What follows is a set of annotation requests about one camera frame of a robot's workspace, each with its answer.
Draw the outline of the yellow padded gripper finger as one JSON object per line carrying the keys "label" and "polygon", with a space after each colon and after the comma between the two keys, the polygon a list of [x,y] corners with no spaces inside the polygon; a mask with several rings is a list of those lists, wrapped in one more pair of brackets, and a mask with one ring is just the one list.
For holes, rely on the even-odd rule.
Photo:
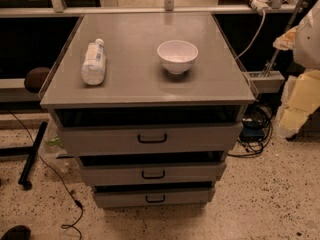
{"label": "yellow padded gripper finger", "polygon": [[295,46],[296,32],[297,26],[289,29],[280,37],[275,39],[273,42],[273,47],[283,51],[293,50]]}
{"label": "yellow padded gripper finger", "polygon": [[298,77],[290,76],[284,85],[277,111],[277,134],[282,138],[291,138],[319,107],[320,71],[307,69]]}

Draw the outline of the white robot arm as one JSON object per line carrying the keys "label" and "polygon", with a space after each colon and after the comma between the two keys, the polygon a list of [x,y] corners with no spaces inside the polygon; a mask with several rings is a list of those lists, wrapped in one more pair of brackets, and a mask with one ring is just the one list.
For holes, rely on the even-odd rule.
{"label": "white robot arm", "polygon": [[278,134],[291,138],[320,107],[320,0],[297,26],[278,37],[273,46],[292,50],[294,62],[305,68],[296,79],[278,124]]}

